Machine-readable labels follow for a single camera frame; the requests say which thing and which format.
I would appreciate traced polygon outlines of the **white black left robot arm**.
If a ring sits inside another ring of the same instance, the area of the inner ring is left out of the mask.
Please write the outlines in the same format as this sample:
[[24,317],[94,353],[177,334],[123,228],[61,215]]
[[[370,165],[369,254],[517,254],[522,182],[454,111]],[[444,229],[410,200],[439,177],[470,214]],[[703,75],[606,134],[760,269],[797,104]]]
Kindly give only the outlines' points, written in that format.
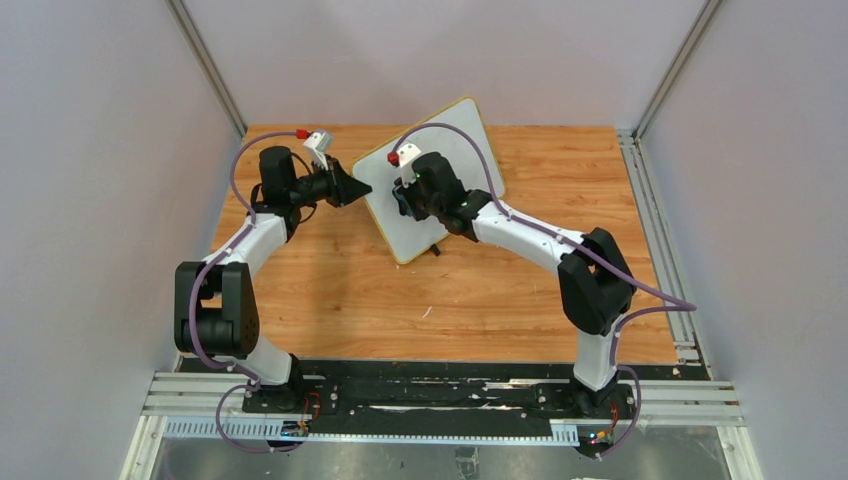
[[251,191],[243,225],[216,252],[201,261],[185,261],[175,271],[177,349],[210,368],[245,375],[255,389],[290,398],[305,393],[300,362],[261,335],[253,279],[293,237],[304,208],[320,202],[340,208],[372,191],[329,155],[298,175],[294,163],[299,158],[285,146],[262,150],[260,182]]

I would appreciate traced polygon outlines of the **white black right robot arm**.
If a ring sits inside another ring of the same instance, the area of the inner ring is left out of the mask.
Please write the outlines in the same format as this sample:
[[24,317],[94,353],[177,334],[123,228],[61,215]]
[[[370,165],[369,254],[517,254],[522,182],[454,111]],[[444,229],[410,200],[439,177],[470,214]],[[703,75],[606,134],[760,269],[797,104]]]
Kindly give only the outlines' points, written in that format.
[[571,395],[584,408],[607,402],[619,377],[618,331],[635,294],[613,236],[522,215],[489,190],[466,188],[438,152],[391,152],[388,162],[399,173],[392,194],[401,214],[435,218],[453,235],[505,248],[557,276],[564,314],[577,330]]

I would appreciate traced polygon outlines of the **blue whiteboard eraser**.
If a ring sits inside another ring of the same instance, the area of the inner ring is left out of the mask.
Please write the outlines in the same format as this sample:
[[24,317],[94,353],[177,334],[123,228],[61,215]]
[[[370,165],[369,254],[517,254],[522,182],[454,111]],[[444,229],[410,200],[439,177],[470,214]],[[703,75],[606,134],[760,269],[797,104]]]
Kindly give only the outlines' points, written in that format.
[[392,195],[397,201],[399,214],[413,218],[414,214],[406,198],[406,189],[402,185],[395,185],[392,189]]

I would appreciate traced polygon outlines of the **yellow-framed whiteboard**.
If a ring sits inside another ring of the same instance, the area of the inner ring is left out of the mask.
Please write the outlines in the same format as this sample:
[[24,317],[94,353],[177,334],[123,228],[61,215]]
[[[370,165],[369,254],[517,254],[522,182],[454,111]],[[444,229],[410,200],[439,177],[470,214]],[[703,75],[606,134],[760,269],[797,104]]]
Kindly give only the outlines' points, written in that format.
[[372,187],[364,197],[380,234],[394,261],[404,265],[449,235],[439,221],[430,217],[416,221],[400,213],[392,189],[400,170],[388,161],[396,143],[411,143],[422,152],[438,152],[451,164],[468,189],[493,191],[501,198],[504,181],[476,102],[462,98],[425,119],[427,128],[411,135],[395,134],[384,144],[356,160],[352,176]]

